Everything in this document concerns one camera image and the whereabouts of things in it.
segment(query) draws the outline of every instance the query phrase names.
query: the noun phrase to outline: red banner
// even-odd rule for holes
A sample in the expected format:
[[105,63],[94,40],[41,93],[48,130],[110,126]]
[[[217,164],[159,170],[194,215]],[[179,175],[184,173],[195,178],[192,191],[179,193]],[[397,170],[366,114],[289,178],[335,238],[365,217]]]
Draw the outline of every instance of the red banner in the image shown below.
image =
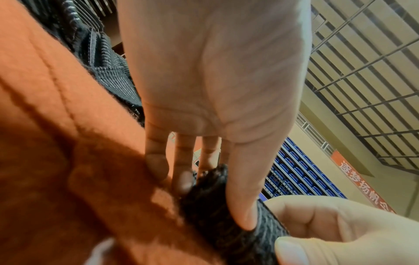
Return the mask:
[[374,204],[377,208],[395,213],[394,210],[371,188],[363,177],[354,169],[353,166],[335,150],[331,156],[337,166],[346,174],[346,176],[359,188],[359,190]]

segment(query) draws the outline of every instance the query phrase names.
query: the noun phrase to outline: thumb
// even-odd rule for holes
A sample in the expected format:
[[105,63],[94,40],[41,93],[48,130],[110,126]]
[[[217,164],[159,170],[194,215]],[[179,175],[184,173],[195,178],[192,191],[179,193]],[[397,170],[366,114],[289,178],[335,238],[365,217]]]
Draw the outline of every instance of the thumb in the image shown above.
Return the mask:
[[317,238],[280,237],[275,252],[280,265],[386,265],[394,256],[383,253],[380,243],[357,240],[348,243],[329,242]]

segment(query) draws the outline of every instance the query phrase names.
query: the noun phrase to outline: white railing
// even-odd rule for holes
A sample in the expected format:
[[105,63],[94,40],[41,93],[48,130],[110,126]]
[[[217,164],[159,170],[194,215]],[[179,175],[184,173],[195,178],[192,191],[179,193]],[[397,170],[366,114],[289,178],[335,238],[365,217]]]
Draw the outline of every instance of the white railing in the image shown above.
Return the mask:
[[320,149],[323,150],[323,152],[327,156],[331,156],[333,152],[335,151],[335,148],[331,146],[324,137],[314,128],[311,123],[304,117],[301,113],[298,113],[297,120],[295,123],[298,124],[298,126],[301,127],[301,129],[313,140],[313,142],[316,143]]

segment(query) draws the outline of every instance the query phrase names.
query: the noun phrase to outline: bleacher seating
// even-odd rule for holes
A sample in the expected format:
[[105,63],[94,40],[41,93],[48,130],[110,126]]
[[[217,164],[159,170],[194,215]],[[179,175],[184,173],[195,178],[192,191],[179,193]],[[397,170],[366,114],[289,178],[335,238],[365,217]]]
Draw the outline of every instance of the bleacher seating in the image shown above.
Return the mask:
[[265,195],[319,195],[346,198],[323,172],[287,138],[266,177]]

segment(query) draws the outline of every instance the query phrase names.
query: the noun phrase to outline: hand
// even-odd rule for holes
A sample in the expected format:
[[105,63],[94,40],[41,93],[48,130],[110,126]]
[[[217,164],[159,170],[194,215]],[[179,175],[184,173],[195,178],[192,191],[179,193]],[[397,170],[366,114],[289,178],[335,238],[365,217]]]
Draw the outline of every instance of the hand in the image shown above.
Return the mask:
[[164,180],[176,132],[172,188],[188,192],[223,139],[227,204],[256,226],[255,200],[298,113],[311,50],[309,0],[119,0],[124,49],[146,116],[146,163]]
[[280,196],[265,202],[288,228],[281,265],[417,265],[419,223],[349,200]]

